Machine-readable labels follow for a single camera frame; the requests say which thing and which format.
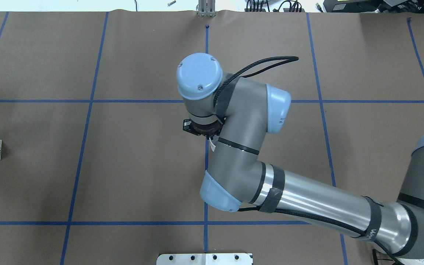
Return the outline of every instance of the white metal plate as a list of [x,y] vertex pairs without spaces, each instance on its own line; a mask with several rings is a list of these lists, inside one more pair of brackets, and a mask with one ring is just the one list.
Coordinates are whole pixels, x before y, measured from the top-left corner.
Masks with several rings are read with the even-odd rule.
[[251,253],[162,254],[156,260],[156,265],[253,265],[253,255]]

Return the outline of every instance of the black cable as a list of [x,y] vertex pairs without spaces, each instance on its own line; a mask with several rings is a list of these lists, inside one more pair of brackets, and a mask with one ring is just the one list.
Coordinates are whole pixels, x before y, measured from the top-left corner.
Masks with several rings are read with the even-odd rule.
[[[266,67],[265,69],[268,70],[268,69],[271,69],[271,68],[276,67],[276,66],[279,66],[279,65],[283,65],[283,64],[286,64],[286,63],[289,63],[289,62],[297,61],[298,59],[299,59],[299,57],[296,57],[296,56],[277,56],[277,57],[264,58],[264,59],[261,59],[259,61],[254,62],[254,63],[252,63],[250,65],[247,65],[246,67],[244,67],[240,71],[238,71],[235,74],[233,74],[229,79],[225,80],[225,82],[222,83],[222,85],[219,87],[219,89],[217,89],[217,92],[215,93],[215,96],[213,98],[213,105],[214,105],[214,107],[215,107],[215,104],[217,103],[217,99],[219,98],[220,93],[225,89],[225,87],[228,84],[230,84],[230,82],[232,82],[235,78],[237,78],[241,74],[243,74],[244,72],[250,70],[251,68],[253,68],[253,67],[257,66],[257,65],[260,65],[262,63],[265,63],[265,62],[286,60],[285,62],[278,63],[278,64],[275,64],[275,65]],[[264,72],[266,70],[263,70],[262,69],[262,70],[259,70],[256,73],[251,74],[251,75],[256,75],[256,74],[262,73],[262,72]]]
[[291,0],[286,0],[286,1],[282,2],[281,5],[279,5],[279,8],[278,9],[274,9],[274,10],[276,10],[276,12],[279,12],[279,10],[281,10],[282,5],[284,5],[284,3],[286,3],[286,2],[289,3],[289,10],[290,10],[292,8],[292,2],[293,2]]
[[274,64],[274,65],[270,65],[270,66],[268,66],[268,67],[265,67],[265,68],[263,68],[263,69],[261,69],[261,70],[259,70],[259,71],[257,71],[257,72],[254,72],[254,73],[252,73],[252,74],[243,75],[242,77],[244,77],[244,78],[247,78],[247,77],[254,77],[256,74],[261,74],[262,72],[267,71],[267,70],[269,70],[269,69],[271,69],[271,68],[278,67],[278,66],[281,66],[281,65],[284,65],[284,64],[287,64],[287,63],[290,63],[290,62],[294,62],[294,61],[296,61],[296,60],[285,60],[285,61],[282,61],[282,62],[276,63],[276,64]]
[[294,2],[294,5],[292,5],[292,9],[289,10],[289,12],[297,12],[296,8],[298,7],[299,2],[297,0]]
[[321,5],[319,3],[315,4],[315,7],[317,8],[318,11],[320,11],[321,13],[323,13],[323,9],[321,7]]

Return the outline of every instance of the robotic arm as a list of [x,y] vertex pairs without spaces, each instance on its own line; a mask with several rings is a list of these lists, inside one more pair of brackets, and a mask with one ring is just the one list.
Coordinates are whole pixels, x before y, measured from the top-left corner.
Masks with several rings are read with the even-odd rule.
[[240,77],[244,71],[224,73],[219,62],[204,53],[192,54],[178,66],[178,90],[190,116],[183,129],[216,141],[202,199],[229,212],[251,210],[240,209],[248,202],[257,206],[253,210],[295,215],[372,241],[391,257],[424,258],[424,136],[412,153],[397,202],[380,203],[265,164],[257,160],[259,150],[266,133],[281,130],[291,95],[245,78],[251,75]]

